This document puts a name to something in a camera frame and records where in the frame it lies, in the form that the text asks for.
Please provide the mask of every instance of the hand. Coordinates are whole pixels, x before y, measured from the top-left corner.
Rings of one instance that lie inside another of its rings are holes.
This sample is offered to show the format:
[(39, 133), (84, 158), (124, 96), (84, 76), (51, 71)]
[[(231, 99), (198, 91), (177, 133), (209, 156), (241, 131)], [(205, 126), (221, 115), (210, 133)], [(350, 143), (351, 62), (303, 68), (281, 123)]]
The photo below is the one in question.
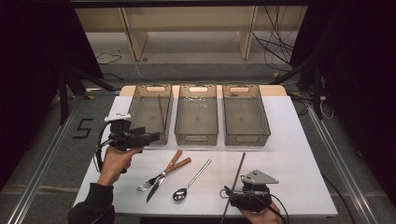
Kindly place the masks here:
[[(279, 208), (276, 206), (276, 204), (271, 203), (270, 205), (274, 210), (276, 210), (278, 213), (280, 213)], [(280, 224), (281, 223), (281, 218), (269, 210), (268, 208), (265, 208), (264, 210), (260, 211), (260, 213), (253, 213), (249, 212), (244, 209), (239, 209), (241, 211), (242, 215), (247, 217), (247, 219), (252, 223), (252, 224)]]
[(131, 167), (132, 156), (142, 150), (142, 147), (137, 147), (129, 151), (119, 151), (112, 146), (108, 146), (97, 184), (112, 186), (119, 180), (121, 171)]

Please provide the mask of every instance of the white table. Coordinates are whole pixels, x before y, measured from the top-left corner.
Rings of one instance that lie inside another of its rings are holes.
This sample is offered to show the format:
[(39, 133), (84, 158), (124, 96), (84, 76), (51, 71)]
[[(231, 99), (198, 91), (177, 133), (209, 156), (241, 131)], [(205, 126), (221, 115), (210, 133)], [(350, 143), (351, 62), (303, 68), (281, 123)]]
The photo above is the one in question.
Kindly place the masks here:
[[(219, 138), (214, 147), (178, 146), (174, 134), (178, 86), (173, 87), (175, 97), (168, 144), (146, 147), (142, 154), (132, 158), (132, 166), (121, 175), (114, 188), (116, 213), (141, 217), (221, 217), (227, 200), (219, 192), (224, 186), (231, 188), (241, 161), (246, 157), (240, 175), (258, 169), (279, 180), (279, 184), (267, 185), (294, 217), (333, 217), (337, 211), (329, 191), (320, 175), (318, 165), (306, 140), (303, 128), (289, 96), (263, 96), (262, 101), (270, 124), (271, 136), (264, 147), (227, 147), (224, 145), (221, 86), (218, 86)], [(126, 113), (131, 96), (116, 97), (109, 116)], [(104, 140), (109, 135), (105, 130)], [(169, 174), (157, 192), (146, 203), (149, 190), (136, 188), (158, 175), (173, 158), (177, 149), (183, 154), (179, 161), (190, 157), (192, 162)], [(184, 188), (208, 159), (212, 162), (189, 187), (184, 201), (177, 203), (173, 193)], [(99, 174), (93, 161), (82, 182), (75, 203), (85, 200), (91, 182)], [(243, 186), (237, 181), (235, 189)], [(237, 208), (229, 206), (226, 217), (241, 217)]]

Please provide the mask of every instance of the metal spoon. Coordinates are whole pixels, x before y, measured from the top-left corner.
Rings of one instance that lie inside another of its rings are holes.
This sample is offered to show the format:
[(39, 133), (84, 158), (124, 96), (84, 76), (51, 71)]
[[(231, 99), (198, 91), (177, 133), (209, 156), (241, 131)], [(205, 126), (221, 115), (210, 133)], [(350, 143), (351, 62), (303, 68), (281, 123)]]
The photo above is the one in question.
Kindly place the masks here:
[(187, 188), (194, 182), (194, 180), (201, 174), (201, 172), (206, 168), (206, 166), (212, 162), (211, 159), (207, 160), (207, 162), (205, 163), (205, 165), (201, 168), (201, 170), (198, 172), (198, 174), (192, 179), (192, 181), (190, 181), (190, 183), (186, 186), (186, 188), (183, 189), (178, 189), (174, 195), (173, 198), (175, 201), (181, 201), (184, 198), (186, 198), (187, 196)]

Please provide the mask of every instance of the black sleeve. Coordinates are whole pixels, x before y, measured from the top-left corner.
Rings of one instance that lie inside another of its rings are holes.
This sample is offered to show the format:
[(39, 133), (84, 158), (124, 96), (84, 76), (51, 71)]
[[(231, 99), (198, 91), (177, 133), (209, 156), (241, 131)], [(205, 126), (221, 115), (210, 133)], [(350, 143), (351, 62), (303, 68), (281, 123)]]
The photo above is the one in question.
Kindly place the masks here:
[(90, 192), (84, 202), (76, 204), (68, 216), (70, 224), (114, 223), (113, 186), (91, 183)]

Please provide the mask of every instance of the transparent gray bin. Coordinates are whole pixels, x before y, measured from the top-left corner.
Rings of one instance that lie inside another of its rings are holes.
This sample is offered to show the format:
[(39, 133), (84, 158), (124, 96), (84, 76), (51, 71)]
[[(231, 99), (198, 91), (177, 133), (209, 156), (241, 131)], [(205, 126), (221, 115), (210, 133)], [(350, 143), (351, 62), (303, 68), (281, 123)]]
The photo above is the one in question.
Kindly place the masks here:
[(172, 85), (138, 85), (130, 106), (131, 128), (145, 127), (146, 133), (161, 133), (152, 145), (166, 145), (172, 115)]
[(180, 85), (175, 135), (178, 145), (217, 144), (219, 119), (216, 85)]
[(226, 146), (263, 147), (271, 135), (258, 85), (223, 85)]

